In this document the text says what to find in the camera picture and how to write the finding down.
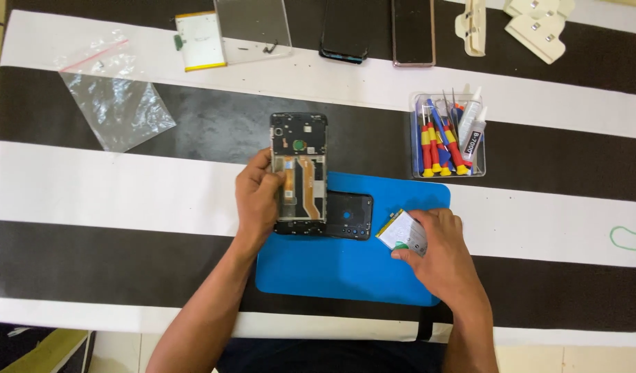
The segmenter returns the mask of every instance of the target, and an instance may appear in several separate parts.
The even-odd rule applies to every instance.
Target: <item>blue silicone mat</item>
[[[266,293],[432,306],[440,301],[410,267],[389,257],[375,234],[400,208],[449,207],[444,184],[328,173],[330,191],[373,196],[371,238],[283,236],[273,233],[258,254],[256,287]]]

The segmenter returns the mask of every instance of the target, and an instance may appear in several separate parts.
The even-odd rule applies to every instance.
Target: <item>person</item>
[[[449,209],[409,213],[428,241],[391,257],[410,265],[426,288],[452,310],[449,343],[390,341],[231,340],[250,269],[278,217],[270,149],[254,156],[235,180],[240,220],[231,246],[162,335],[148,373],[210,372],[497,372],[490,303],[463,241],[463,223]]]

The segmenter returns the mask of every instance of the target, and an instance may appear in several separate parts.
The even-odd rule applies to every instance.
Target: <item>plastic bag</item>
[[[104,150],[122,153],[175,127],[119,30],[56,65]]]

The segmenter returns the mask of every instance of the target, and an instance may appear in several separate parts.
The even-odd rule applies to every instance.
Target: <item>hand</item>
[[[490,309],[488,297],[463,241],[463,222],[448,208],[408,212],[426,230],[428,247],[424,257],[397,249],[392,258],[412,267],[429,292],[442,299],[454,313]]]
[[[279,215],[275,194],[285,179],[283,173],[267,171],[271,159],[270,148],[258,151],[235,179],[240,218],[236,238],[244,240],[246,246],[252,246],[256,252],[272,232]]]

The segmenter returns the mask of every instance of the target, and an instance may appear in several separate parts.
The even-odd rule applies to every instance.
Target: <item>glue tube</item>
[[[486,109],[488,107],[484,106],[482,112],[479,113],[477,118],[472,121],[470,125],[470,130],[463,137],[465,139],[464,146],[461,147],[461,158],[463,158],[463,164],[472,167],[472,159],[474,159],[477,154],[477,148],[479,148],[479,143],[484,137],[484,129],[486,128],[486,122],[484,119],[486,118]]]
[[[472,98],[465,106],[465,110],[463,110],[463,115],[461,116],[461,121],[459,121],[459,133],[470,133],[470,126],[472,125],[472,121],[477,116],[477,112],[482,106],[478,101],[481,93],[482,88],[479,87],[476,91],[474,91]],[[465,140],[467,138],[468,136],[459,136],[459,149],[463,149]]]

